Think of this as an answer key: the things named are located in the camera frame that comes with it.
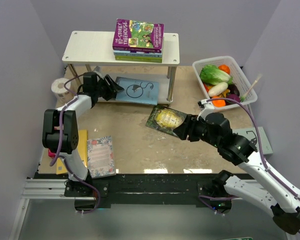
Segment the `light blue cat book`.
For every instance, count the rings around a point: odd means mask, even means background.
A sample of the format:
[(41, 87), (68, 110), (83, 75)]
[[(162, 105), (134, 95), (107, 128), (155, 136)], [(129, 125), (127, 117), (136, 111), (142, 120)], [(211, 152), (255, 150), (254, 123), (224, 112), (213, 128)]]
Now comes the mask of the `light blue cat book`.
[(153, 106), (158, 104), (158, 82), (125, 77), (117, 77), (115, 82), (123, 88), (123, 91), (116, 95), (116, 101)]

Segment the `blue Treehouse paperback book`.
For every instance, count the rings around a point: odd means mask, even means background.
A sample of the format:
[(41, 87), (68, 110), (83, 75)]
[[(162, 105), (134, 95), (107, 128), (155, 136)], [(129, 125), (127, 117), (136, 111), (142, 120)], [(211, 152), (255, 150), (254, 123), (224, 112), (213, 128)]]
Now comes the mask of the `blue Treehouse paperback book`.
[(123, 51), (123, 50), (114, 50), (113, 54), (115, 56), (125, 56), (125, 57), (150, 57), (150, 58), (162, 58), (162, 53), (153, 53), (153, 52), (133, 52), (133, 51)]

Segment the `green cartoon paperback book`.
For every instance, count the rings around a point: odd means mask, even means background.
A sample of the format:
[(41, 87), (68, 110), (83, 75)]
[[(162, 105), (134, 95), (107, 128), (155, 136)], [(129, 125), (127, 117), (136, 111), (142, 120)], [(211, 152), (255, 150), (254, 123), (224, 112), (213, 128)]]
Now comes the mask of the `green cartoon paperback book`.
[(162, 58), (159, 57), (146, 57), (146, 56), (120, 56), (114, 57), (117, 61), (129, 61), (129, 62), (144, 62), (144, 63), (162, 63)]

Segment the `purple Treehouse paperback book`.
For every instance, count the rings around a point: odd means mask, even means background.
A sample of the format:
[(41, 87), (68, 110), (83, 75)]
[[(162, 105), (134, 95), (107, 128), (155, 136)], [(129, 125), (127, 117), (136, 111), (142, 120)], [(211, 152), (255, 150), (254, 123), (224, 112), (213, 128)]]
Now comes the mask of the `purple Treehouse paperback book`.
[(135, 51), (161, 53), (164, 44), (163, 23), (116, 20), (112, 49), (116, 51)]

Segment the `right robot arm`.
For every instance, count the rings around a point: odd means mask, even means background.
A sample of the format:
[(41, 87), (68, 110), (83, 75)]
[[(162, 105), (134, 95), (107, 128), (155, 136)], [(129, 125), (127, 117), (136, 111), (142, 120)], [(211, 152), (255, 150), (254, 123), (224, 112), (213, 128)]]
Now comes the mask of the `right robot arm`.
[(221, 157), (244, 170), (263, 188), (244, 183), (233, 174), (213, 183), (213, 192), (220, 197), (227, 193), (242, 198), (264, 210), (284, 232), (300, 232), (300, 189), (290, 183), (246, 137), (233, 132), (222, 113), (206, 117), (188, 115), (173, 131), (181, 140), (202, 140), (217, 148)]

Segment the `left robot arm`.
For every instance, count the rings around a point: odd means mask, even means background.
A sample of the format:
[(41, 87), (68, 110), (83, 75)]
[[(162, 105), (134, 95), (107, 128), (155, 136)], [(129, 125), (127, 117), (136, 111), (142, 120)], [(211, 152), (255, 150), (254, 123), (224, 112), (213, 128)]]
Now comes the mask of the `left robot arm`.
[(47, 109), (43, 117), (42, 144), (54, 154), (49, 165), (55, 165), (61, 159), (68, 179), (77, 182), (76, 191), (89, 196), (94, 184), (87, 180), (88, 168), (81, 160), (77, 150), (79, 143), (78, 117), (93, 108), (100, 98), (109, 101), (124, 91), (108, 74), (104, 77), (89, 71), (80, 75), (83, 84), (78, 87), (73, 98), (62, 107)]

